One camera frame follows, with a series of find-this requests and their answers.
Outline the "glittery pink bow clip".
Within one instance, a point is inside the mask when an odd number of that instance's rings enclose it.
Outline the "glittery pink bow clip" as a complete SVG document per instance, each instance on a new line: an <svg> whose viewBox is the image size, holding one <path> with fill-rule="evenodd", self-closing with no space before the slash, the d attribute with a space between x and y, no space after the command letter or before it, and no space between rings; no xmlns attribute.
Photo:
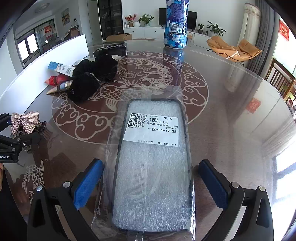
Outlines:
<svg viewBox="0 0 296 241"><path fill-rule="evenodd" d="M40 121L38 111L29 111L28 113L11 114L11 134L15 135L20 128L26 134L32 134L34 131L43 131L46 126L45 121Z"/></svg>

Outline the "red snack packet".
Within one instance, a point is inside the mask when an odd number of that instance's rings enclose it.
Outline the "red snack packet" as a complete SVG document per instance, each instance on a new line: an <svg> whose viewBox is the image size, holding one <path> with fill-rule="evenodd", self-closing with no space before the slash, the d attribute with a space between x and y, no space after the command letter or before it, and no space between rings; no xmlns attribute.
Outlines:
<svg viewBox="0 0 296 241"><path fill-rule="evenodd" d="M51 86L56 86L56 85L59 85L65 81L68 81L68 80L72 80L73 78L68 76L68 75L64 75L64 74L58 74L57 76L51 76L49 77L45 83L47 85L51 85Z"/></svg>

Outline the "gold cosmetic tube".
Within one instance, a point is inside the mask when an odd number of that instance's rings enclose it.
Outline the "gold cosmetic tube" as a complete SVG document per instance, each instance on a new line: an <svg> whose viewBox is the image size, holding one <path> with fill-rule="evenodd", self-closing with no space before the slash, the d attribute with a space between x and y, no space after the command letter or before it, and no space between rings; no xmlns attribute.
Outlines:
<svg viewBox="0 0 296 241"><path fill-rule="evenodd" d="M47 93L46 95L49 95L49 94L54 94L54 93L62 93L62 92L67 92L69 89L70 89L70 86L72 84L72 80L68 80L68 81L65 81L65 82L62 82L60 83L59 85L51 88Z"/></svg>

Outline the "phone case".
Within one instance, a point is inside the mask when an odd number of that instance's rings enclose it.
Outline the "phone case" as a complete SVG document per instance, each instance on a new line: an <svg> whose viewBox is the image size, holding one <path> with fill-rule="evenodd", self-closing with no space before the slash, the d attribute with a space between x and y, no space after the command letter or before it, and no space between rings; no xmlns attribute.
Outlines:
<svg viewBox="0 0 296 241"><path fill-rule="evenodd" d="M100 240L194 240L195 192L181 88L123 92L91 224Z"/></svg>

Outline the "black velvet pouch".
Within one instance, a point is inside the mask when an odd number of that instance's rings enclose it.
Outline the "black velvet pouch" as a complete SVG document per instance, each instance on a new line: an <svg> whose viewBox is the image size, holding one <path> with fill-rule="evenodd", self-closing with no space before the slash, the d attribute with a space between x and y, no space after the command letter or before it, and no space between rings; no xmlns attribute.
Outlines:
<svg viewBox="0 0 296 241"><path fill-rule="evenodd" d="M100 82L93 73L83 73L73 79L67 95L72 102L78 104L91 97L99 87Z"/></svg>

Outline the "blue white ointment box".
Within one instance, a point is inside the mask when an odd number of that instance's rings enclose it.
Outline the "blue white ointment box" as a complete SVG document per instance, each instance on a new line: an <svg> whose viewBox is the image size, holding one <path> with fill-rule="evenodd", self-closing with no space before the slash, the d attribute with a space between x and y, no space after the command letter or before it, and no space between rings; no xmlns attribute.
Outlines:
<svg viewBox="0 0 296 241"><path fill-rule="evenodd" d="M48 65L48 69L54 70L57 73L64 74L71 77L75 67L51 61Z"/></svg>

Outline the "black velvet scrunchie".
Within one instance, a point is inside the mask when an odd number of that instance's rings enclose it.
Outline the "black velvet scrunchie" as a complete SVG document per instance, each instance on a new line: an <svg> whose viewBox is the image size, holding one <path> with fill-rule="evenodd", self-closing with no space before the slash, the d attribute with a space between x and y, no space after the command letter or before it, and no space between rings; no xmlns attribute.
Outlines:
<svg viewBox="0 0 296 241"><path fill-rule="evenodd" d="M110 54L98 55L94 61L81 60L73 70L72 77L80 77L85 73L93 73L99 81L111 82L117 73L118 62Z"/></svg>

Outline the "white cardboard storage box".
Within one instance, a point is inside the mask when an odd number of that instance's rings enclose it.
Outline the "white cardboard storage box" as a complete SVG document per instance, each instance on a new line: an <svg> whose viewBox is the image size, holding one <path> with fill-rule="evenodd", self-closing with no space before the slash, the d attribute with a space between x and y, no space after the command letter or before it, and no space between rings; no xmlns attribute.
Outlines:
<svg viewBox="0 0 296 241"><path fill-rule="evenodd" d="M88 55L86 37L79 35L48 50L17 74L5 41L1 46L1 100L9 95L36 97L46 88L45 80L54 73L48 69L50 62L70 66Z"/></svg>

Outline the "wooden dining chair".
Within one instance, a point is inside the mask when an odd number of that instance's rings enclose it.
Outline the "wooden dining chair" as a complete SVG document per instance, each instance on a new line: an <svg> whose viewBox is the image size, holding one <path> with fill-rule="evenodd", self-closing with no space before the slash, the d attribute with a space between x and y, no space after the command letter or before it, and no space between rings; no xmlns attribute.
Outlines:
<svg viewBox="0 0 296 241"><path fill-rule="evenodd" d="M278 90L284 101L295 101L295 77L273 58L265 80Z"/></svg>

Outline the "black rectangular box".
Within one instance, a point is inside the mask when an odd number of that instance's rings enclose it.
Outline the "black rectangular box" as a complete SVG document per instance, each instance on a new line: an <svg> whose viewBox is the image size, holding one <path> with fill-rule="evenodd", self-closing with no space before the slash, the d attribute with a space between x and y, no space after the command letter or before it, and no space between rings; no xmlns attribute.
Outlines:
<svg viewBox="0 0 296 241"><path fill-rule="evenodd" d="M93 52L95 58L106 54L125 57L127 55L127 44L125 42L106 42Z"/></svg>

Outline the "brown cardboard box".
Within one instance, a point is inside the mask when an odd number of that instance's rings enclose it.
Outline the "brown cardboard box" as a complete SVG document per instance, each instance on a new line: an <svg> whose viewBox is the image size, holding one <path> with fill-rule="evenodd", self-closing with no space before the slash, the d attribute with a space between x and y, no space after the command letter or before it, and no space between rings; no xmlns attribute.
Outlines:
<svg viewBox="0 0 296 241"><path fill-rule="evenodd" d="M106 42L123 42L128 40L132 40L132 34L130 33L110 35L106 38Z"/></svg>

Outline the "orange lounge chair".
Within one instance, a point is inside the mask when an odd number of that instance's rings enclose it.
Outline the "orange lounge chair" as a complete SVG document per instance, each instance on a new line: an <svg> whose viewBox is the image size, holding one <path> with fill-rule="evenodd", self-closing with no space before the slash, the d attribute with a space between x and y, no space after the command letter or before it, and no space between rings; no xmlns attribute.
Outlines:
<svg viewBox="0 0 296 241"><path fill-rule="evenodd" d="M246 39L242 39L237 47L228 45L220 36L212 36L207 40L207 44L216 55L228 59L232 62L245 62L258 56L262 51L250 44Z"/></svg>

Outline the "white tv cabinet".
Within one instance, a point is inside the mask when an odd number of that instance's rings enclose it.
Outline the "white tv cabinet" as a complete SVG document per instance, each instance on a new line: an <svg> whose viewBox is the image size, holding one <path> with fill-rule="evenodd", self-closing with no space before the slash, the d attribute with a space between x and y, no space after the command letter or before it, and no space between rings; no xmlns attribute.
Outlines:
<svg viewBox="0 0 296 241"><path fill-rule="evenodd" d="M163 27L131 27L124 28L124 33L132 35L133 39L163 40L165 28ZM187 32L187 46L198 46L208 49L207 40L211 37L196 32Z"/></svg>

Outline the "red flower vase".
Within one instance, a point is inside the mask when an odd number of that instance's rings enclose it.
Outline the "red flower vase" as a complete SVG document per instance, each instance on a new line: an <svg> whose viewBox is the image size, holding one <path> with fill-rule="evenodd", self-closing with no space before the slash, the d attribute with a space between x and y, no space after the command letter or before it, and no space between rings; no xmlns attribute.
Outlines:
<svg viewBox="0 0 296 241"><path fill-rule="evenodd" d="M135 19L137 18L137 14L129 14L128 16L125 16L125 20L128 22L128 25L130 27L133 27L133 23L135 21Z"/></svg>

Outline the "green plant right of tv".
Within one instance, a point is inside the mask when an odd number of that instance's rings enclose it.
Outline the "green plant right of tv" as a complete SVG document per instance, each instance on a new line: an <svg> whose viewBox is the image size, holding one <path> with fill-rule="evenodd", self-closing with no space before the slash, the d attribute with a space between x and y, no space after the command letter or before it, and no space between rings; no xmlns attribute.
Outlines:
<svg viewBox="0 0 296 241"><path fill-rule="evenodd" d="M208 21L207 28L210 30L210 32L214 35L224 36L226 33L226 30L222 27L219 27L218 24L214 24L211 21Z"/></svg>

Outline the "blue camouflage spray bottle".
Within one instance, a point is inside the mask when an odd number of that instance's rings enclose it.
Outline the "blue camouflage spray bottle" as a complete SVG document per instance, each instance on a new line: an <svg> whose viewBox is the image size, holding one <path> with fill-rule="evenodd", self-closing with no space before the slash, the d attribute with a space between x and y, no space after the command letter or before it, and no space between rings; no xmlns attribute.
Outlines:
<svg viewBox="0 0 296 241"><path fill-rule="evenodd" d="M179 50L186 47L188 9L189 0L166 1L165 46Z"/></svg>

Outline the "green potted plant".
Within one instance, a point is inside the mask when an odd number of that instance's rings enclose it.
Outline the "green potted plant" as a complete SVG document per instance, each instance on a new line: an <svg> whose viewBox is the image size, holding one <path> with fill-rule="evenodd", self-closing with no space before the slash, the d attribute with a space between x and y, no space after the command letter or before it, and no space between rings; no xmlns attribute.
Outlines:
<svg viewBox="0 0 296 241"><path fill-rule="evenodd" d="M150 23L153 21L154 16L152 15L148 15L148 14L144 14L143 16L141 16L139 18L139 22L143 23L144 26L150 26Z"/></svg>

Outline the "black television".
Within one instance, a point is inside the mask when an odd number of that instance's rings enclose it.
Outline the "black television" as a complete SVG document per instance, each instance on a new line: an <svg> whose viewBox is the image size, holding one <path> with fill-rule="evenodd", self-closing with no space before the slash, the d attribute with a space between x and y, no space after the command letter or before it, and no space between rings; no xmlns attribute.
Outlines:
<svg viewBox="0 0 296 241"><path fill-rule="evenodd" d="M187 28L189 30L196 29L197 12L188 11ZM166 8L159 8L159 25L165 27L166 25Z"/></svg>

